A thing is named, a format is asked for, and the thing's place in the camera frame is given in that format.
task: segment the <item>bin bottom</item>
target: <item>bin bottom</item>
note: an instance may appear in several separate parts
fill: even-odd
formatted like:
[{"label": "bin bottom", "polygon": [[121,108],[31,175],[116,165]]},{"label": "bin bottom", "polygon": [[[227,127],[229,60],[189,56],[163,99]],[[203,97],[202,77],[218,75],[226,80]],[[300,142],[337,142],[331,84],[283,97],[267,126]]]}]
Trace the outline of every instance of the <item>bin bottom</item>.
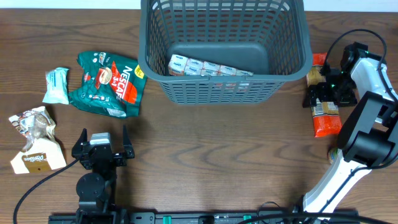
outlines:
[{"label": "bin bottom", "polygon": [[234,67],[255,74],[269,74],[267,50],[254,42],[179,42],[167,51],[173,54]]}]

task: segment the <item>wooden table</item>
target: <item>wooden table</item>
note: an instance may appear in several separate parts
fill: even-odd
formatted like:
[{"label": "wooden table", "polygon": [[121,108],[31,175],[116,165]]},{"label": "wooden table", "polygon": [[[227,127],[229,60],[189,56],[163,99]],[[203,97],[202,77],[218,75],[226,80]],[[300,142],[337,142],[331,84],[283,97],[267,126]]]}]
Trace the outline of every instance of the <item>wooden table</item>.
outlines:
[{"label": "wooden table", "polygon": [[[15,175],[10,160],[25,139],[8,117],[43,105],[45,71],[68,67],[68,89],[80,86],[79,52],[101,50],[137,58],[140,11],[0,10],[0,222],[10,223],[17,201],[49,175]],[[307,12],[313,52],[326,52],[343,32],[367,28],[388,44],[388,75],[398,85],[398,14]],[[333,51],[363,41],[382,53],[368,34],[347,36]],[[56,121],[67,163],[83,128],[89,135],[110,132],[121,149],[127,124],[137,157],[118,169],[117,203],[166,211],[256,210],[265,201],[289,206],[320,180],[330,166],[326,152],[335,136],[315,139],[309,109],[301,107],[305,79],[285,84],[258,105],[180,106],[148,80],[139,117],[120,120],[46,105]],[[345,121],[352,108],[342,108]],[[77,164],[35,190],[19,210],[20,223],[45,223],[51,213],[78,208],[77,180],[87,173]],[[398,167],[372,172],[340,203],[361,215],[398,222]]]}]

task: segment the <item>orange package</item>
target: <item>orange package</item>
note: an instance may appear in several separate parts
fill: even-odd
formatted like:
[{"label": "orange package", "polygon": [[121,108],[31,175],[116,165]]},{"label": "orange package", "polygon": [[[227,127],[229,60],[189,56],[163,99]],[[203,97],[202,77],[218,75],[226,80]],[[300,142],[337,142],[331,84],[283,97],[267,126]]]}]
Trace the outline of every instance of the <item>orange package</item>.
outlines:
[{"label": "orange package", "polygon": [[[308,86],[326,82],[325,77],[319,72],[325,62],[325,57],[326,53],[313,54],[313,67],[307,74]],[[342,124],[338,114],[338,107],[334,102],[320,102],[317,99],[317,106],[311,107],[311,111],[316,138],[340,132]]]}]

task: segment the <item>white package in bin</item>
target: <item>white package in bin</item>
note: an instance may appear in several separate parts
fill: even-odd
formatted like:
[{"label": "white package in bin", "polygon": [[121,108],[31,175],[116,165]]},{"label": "white package in bin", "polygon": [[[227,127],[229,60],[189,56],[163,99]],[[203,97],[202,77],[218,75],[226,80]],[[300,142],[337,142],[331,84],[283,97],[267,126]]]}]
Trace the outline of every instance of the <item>white package in bin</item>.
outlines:
[{"label": "white package in bin", "polygon": [[201,71],[200,75],[217,76],[217,75],[218,75],[218,72],[212,71],[212,70],[208,70],[208,69],[203,69],[203,70]]},{"label": "white package in bin", "polygon": [[236,68],[222,65],[219,73],[221,75],[236,75]]},{"label": "white package in bin", "polygon": [[185,66],[185,70],[184,70],[184,74],[185,75],[200,75],[201,74],[201,69],[186,65]]},{"label": "white package in bin", "polygon": [[173,54],[168,66],[170,75],[175,75],[175,76],[184,75],[184,68],[185,65],[187,64],[187,61],[188,61],[187,57]]},{"label": "white package in bin", "polygon": [[237,70],[236,71],[236,76],[244,76],[244,75],[253,76],[253,73],[252,72],[248,72],[248,71],[242,71],[242,70]]},{"label": "white package in bin", "polygon": [[193,59],[193,58],[188,59],[187,65],[189,65],[190,67],[193,67],[193,68],[199,68],[199,69],[203,68],[203,62],[200,60]]},{"label": "white package in bin", "polygon": [[220,69],[220,65],[211,62],[203,62],[203,69],[218,72],[218,70]]}]

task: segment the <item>green object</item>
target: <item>green object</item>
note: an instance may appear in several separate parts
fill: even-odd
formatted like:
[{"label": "green object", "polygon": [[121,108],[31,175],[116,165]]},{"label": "green object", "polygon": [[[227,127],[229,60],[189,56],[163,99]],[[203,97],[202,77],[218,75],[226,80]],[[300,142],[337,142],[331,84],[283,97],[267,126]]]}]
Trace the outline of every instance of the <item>green object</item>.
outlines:
[{"label": "green object", "polygon": [[127,118],[138,116],[147,80],[137,60],[106,52],[78,55],[84,69],[81,88],[69,93],[69,102],[79,110]]},{"label": "green object", "polygon": [[245,220],[248,220],[248,219],[251,219],[251,215],[244,215],[243,216],[243,220],[245,221]]},{"label": "green object", "polygon": [[163,224],[172,224],[172,217],[170,216],[163,217]]}]

